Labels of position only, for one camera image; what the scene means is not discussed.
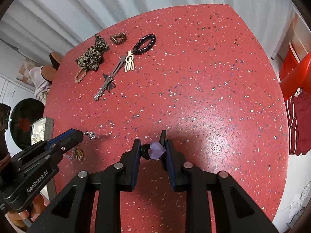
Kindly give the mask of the white curtain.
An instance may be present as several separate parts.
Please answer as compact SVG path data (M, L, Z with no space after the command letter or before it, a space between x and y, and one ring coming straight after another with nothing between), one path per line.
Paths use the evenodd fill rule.
M273 57L293 17L291 0L14 0L1 19L1 39L45 63L101 30L165 7L228 4L247 24L266 55Z

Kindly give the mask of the red plastic stool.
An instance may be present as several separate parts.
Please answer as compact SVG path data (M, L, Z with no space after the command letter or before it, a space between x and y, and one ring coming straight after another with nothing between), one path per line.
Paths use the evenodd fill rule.
M301 61L289 42L288 53L279 70L280 87L285 100L290 99L299 88L310 94L310 53Z

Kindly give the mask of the pink white cloth pile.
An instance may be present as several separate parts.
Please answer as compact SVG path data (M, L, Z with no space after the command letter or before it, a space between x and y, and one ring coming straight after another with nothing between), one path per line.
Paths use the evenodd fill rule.
M34 67L30 70L30 78L34 84L34 96L41 103L46 105L46 99L50 92L50 83L42 76L43 67Z

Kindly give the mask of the pink soled slipper front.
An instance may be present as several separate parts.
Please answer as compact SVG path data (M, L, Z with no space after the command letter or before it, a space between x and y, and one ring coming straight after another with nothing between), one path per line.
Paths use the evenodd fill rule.
M45 65L41 68L41 75L42 77L52 84L53 79L56 75L57 70L53 66Z

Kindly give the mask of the black bow hair clip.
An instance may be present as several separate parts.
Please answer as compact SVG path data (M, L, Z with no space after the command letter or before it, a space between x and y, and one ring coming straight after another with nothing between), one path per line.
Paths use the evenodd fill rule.
M103 90L110 92L113 90L113 88L116 88L116 84L114 83L114 79L110 76L106 75L105 73L102 74L104 77L104 84L103 84Z

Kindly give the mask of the grey snap hair clip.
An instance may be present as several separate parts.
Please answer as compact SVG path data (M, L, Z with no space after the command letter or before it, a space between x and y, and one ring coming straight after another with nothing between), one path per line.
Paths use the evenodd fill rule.
M122 56L120 58L120 60L118 61L116 67L114 68L114 70L111 72L110 77L113 78L116 76L116 74L120 71L120 69L123 67L124 63L125 63L125 58L126 56Z

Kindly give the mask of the silver ornate hair clip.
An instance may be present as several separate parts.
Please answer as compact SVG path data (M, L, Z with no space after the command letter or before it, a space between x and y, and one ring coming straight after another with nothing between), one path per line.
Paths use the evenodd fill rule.
M111 76L107 76L104 78L104 83L102 85L102 87L99 89L99 91L94 95L93 99L95 101L99 100L100 97L104 94L105 91L110 92L114 87L114 79Z

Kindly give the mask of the leopard print scrunchie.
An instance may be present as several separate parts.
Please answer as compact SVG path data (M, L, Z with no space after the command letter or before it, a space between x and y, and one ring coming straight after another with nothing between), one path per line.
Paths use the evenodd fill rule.
M103 53L109 50L109 45L103 37L98 34L95 34L94 37L94 44L75 60L79 68L85 72L97 71L103 62Z

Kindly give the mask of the checkered pink bag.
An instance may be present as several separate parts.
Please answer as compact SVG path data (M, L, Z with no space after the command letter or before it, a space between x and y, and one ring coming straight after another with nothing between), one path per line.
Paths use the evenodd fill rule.
M34 83L30 77L30 70L37 66L38 63L26 58L18 70L16 79L24 84L34 86Z

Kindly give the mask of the white jewelry tray box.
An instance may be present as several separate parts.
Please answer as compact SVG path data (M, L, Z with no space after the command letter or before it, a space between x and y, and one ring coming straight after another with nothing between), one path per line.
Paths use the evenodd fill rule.
M31 145L53 137L54 119L43 117L32 124Z

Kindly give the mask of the pink soled slipper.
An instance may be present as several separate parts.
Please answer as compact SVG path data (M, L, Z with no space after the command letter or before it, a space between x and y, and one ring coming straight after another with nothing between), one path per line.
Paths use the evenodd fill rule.
M52 84L53 79L56 75L57 70L53 66L45 65L41 68L41 75L42 77Z
M50 58L51 64L54 67L54 69L58 70L58 68L62 62L63 56L61 54L59 54L58 52L51 52L49 54L49 58Z

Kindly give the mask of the cream small hair clip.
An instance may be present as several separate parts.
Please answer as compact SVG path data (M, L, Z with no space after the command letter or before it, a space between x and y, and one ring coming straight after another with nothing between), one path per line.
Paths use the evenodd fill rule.
M132 51L129 50L125 58L124 72L127 73L128 71L133 71L134 69L135 69L134 56L132 54Z

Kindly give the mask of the dark red garment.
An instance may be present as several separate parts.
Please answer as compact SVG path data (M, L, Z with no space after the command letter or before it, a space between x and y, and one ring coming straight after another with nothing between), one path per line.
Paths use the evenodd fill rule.
M289 154L306 155L311 143L310 94L304 90L285 100L289 128Z

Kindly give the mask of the pink soled slipper back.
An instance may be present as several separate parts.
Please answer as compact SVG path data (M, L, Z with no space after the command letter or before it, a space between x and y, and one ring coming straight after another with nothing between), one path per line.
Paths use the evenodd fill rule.
M54 69L58 70L58 68L62 62L63 56L61 54L59 54L58 52L51 52L49 54L49 58L50 58L51 64L54 67Z

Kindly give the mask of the white washing machine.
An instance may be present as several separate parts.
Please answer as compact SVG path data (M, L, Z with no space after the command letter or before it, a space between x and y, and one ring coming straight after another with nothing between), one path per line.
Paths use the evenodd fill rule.
M10 107L5 140L10 155L31 145L33 124L43 117L44 104L34 93L1 76L1 103Z

